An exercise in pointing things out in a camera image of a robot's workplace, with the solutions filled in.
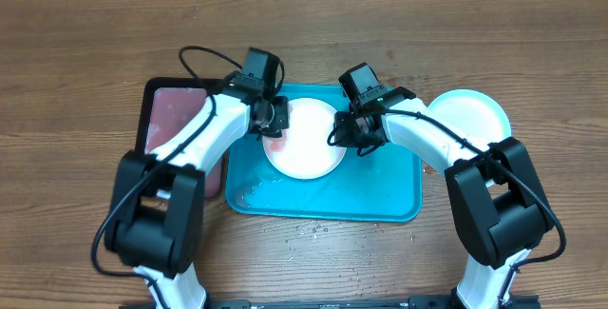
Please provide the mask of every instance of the wood grain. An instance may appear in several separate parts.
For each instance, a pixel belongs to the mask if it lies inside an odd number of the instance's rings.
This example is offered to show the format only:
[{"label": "wood grain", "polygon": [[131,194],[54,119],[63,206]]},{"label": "wood grain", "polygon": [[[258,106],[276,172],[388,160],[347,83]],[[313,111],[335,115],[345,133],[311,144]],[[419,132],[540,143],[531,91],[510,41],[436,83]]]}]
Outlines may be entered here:
[{"label": "wood grain", "polygon": [[[515,293],[549,308],[608,300],[608,0],[0,0],[0,13],[0,307],[148,299],[136,280],[96,275],[89,245],[134,144],[145,82],[185,75],[177,50],[191,44],[237,60],[268,49],[287,82],[336,84],[367,61],[427,102],[454,88],[489,94],[569,242],[558,261],[523,269]],[[206,76],[230,70],[187,58]],[[447,293],[465,266],[436,173],[407,224],[248,217],[223,199],[204,218],[196,267],[215,299]],[[297,229],[317,225],[328,232],[315,242]],[[534,254],[556,245],[552,232]],[[105,252],[102,261],[122,268]]]}]

